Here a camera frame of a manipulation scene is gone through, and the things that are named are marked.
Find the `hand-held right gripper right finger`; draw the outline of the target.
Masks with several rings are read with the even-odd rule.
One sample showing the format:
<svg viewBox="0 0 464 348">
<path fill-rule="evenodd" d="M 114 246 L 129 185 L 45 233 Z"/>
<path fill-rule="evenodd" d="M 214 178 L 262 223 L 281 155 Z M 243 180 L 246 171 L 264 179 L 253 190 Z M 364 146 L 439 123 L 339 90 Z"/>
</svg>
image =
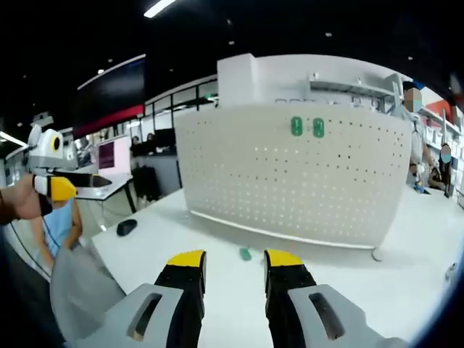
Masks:
<svg viewBox="0 0 464 348">
<path fill-rule="evenodd" d="M 376 347 L 365 313 L 327 284 L 316 284 L 303 261 L 267 249 L 265 314 L 274 347 Z"/>
</svg>

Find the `person's left hand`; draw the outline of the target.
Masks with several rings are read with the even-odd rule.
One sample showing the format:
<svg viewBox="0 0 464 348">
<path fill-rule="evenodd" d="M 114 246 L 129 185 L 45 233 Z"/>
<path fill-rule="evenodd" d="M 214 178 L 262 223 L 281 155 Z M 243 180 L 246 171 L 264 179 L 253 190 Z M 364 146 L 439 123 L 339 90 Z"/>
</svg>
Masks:
<svg viewBox="0 0 464 348">
<path fill-rule="evenodd" d="M 33 179 L 33 175 L 25 174 L 15 185 L 1 189 L 1 225 L 42 216 L 41 202 Z"/>
</svg>

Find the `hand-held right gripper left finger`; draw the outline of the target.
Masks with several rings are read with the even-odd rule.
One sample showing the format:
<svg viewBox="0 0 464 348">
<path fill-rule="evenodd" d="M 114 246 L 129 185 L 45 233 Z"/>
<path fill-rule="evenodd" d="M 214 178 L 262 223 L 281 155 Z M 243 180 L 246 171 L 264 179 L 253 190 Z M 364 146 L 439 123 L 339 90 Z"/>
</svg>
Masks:
<svg viewBox="0 0 464 348">
<path fill-rule="evenodd" d="M 177 254 L 153 284 L 142 284 L 107 312 L 105 347 L 197 347 L 204 318 L 207 253 Z"/>
</svg>

